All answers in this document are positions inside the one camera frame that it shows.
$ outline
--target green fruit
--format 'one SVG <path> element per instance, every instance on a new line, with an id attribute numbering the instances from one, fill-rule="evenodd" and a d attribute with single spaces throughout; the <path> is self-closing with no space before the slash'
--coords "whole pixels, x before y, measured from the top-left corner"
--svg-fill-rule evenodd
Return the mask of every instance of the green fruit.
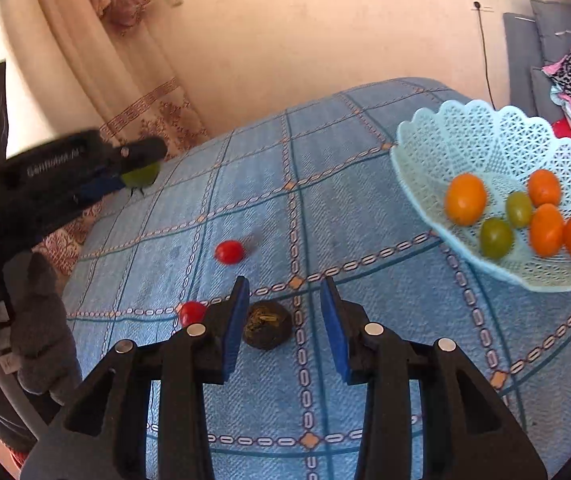
<path id="1" fill-rule="evenodd" d="M 503 258 L 512 249 L 514 241 L 510 225 L 502 218 L 488 218 L 481 225 L 481 253 L 486 258 Z"/>
<path id="2" fill-rule="evenodd" d="M 149 166 L 123 173 L 121 180 L 127 187 L 150 187 L 154 184 L 160 170 L 161 163 L 153 162 Z"/>
<path id="3" fill-rule="evenodd" d="M 523 229 L 530 225 L 533 211 L 532 201 L 523 191 L 510 193 L 505 200 L 505 214 L 510 224 L 516 229 Z"/>

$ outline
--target blue plaid tablecloth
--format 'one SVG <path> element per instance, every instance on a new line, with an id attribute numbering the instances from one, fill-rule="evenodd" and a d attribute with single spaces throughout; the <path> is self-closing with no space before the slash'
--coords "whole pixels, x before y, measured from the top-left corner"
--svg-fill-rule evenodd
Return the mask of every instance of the blue plaid tablecloth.
<path id="1" fill-rule="evenodd" d="M 84 374 L 119 339 L 168 339 L 180 329 L 177 306 L 220 301 L 245 275 L 251 301 L 280 301 L 295 333 L 269 352 L 242 344 L 230 381 L 206 386 L 216 478 L 351 479 L 365 387 L 346 386 L 334 370 L 319 303 L 319 280 L 334 276 L 346 300 L 400 336 L 456 340 L 556 472 L 571 456 L 571 293 L 527 292 L 462 262 L 419 219 L 391 167 L 397 125 L 448 99 L 468 101 L 423 78 L 341 92 L 166 162 L 144 197 L 117 194 L 64 292 Z M 248 252 L 237 266 L 213 258 L 229 238 Z M 158 388 L 148 416 L 150 478 Z M 412 406 L 420 478 L 416 384 Z"/>

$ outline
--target red cherry tomato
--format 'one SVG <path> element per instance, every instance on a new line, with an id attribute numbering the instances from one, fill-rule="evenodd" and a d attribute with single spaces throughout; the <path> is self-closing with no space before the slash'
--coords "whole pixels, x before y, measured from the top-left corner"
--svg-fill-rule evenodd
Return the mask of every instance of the red cherry tomato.
<path id="1" fill-rule="evenodd" d="M 236 240 L 225 240 L 216 246 L 214 258 L 225 265 L 238 264 L 245 257 L 245 250 Z"/>
<path id="2" fill-rule="evenodd" d="M 186 327 L 193 323 L 200 323 L 203 321 L 207 307 L 198 301 L 186 301 L 181 310 L 178 311 L 178 320 L 181 326 Z"/>

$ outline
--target metal rivet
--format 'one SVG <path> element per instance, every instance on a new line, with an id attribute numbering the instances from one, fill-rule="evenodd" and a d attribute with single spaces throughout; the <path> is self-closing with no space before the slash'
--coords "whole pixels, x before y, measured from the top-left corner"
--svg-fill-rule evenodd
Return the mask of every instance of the metal rivet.
<path id="1" fill-rule="evenodd" d="M 116 345 L 114 345 L 114 349 L 118 354 L 127 354 L 127 352 L 133 348 L 134 342 L 129 339 L 121 339 Z"/>
<path id="2" fill-rule="evenodd" d="M 456 349 L 456 343 L 451 339 L 443 337 L 439 340 L 439 348 L 444 352 L 453 352 Z"/>
<path id="3" fill-rule="evenodd" d="M 194 323 L 186 328 L 187 335 L 191 335 L 192 337 L 197 337 L 199 335 L 205 334 L 205 325 L 201 323 Z"/>
<path id="4" fill-rule="evenodd" d="M 368 323 L 365 325 L 365 333 L 369 335 L 381 335 L 383 333 L 383 326 L 378 323 Z"/>

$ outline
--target basket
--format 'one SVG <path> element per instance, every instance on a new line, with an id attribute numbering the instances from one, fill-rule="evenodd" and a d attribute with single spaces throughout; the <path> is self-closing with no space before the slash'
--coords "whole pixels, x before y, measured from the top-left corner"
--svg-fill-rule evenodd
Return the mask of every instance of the basket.
<path id="1" fill-rule="evenodd" d="M 484 101 L 466 105 L 444 102 L 438 112 L 417 110 L 397 129 L 398 145 L 390 150 L 392 166 L 410 202 L 457 254 L 498 280 L 536 292 L 571 290 L 571 257 L 563 248 L 552 258 L 537 256 L 527 240 L 528 229 L 515 230 L 515 244 L 504 258 L 493 261 L 479 251 L 481 223 L 505 218 L 508 194 L 525 190 L 533 171 L 552 171 L 563 192 L 559 210 L 571 216 L 571 139 L 557 139 L 544 119 L 528 118 L 516 107 L 493 110 Z M 443 199 L 451 180 L 461 173 L 480 177 L 488 205 L 470 227 L 453 224 Z"/>

